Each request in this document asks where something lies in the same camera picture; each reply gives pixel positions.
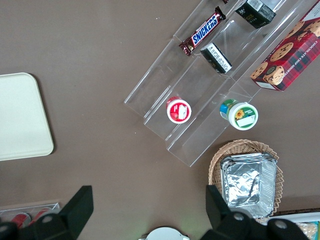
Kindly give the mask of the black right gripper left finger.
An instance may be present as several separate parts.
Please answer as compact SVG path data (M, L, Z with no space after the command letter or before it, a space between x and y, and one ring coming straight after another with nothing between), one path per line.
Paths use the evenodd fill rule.
M93 188L91 185L84 185L58 213L46 213L31 225L32 238L76 240L93 211Z

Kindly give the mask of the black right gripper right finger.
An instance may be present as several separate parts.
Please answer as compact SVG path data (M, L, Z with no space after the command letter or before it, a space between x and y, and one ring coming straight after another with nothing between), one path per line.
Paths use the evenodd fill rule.
M215 185L205 188L205 209L212 229L206 240L252 240L252 219L245 213L232 211Z

